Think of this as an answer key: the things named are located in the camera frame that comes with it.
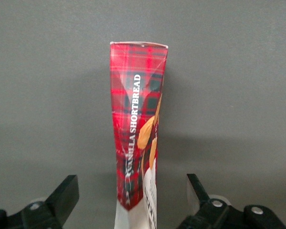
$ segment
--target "silver bolt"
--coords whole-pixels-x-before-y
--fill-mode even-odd
[[[223,203],[218,200],[214,200],[212,204],[217,208],[221,208],[223,206]]]
[[[37,208],[39,208],[39,204],[37,204],[37,203],[34,203],[34,204],[32,204],[32,206],[30,206],[30,209],[32,211],[36,210]]]
[[[258,207],[253,207],[251,210],[258,215],[262,215],[264,213],[263,210]]]

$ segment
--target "gray background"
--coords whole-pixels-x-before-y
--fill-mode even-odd
[[[186,173],[286,224],[286,0],[0,0],[0,208],[77,174],[65,228],[113,228],[109,42],[133,40],[169,46],[158,228],[188,213]]]

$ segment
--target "plaid pattern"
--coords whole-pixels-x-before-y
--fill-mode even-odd
[[[143,198],[141,161],[143,150],[137,148],[137,139],[141,127],[155,115],[162,92],[167,47],[144,43],[113,43],[110,52],[112,120],[117,159],[117,194],[125,209],[130,210]],[[138,101],[138,119],[135,133],[132,171],[126,176],[130,143],[130,122],[132,116],[132,98],[134,76],[140,75]],[[144,173],[149,168],[151,142],[157,134],[157,125],[144,154]]]

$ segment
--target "red tartan packaging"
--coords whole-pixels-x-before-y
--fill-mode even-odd
[[[157,138],[167,52],[162,44],[111,42],[115,229],[156,229]]]

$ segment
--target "food packaging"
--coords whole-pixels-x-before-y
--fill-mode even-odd
[[[156,229],[157,140],[167,52],[166,45],[157,43],[111,42],[114,229]]]

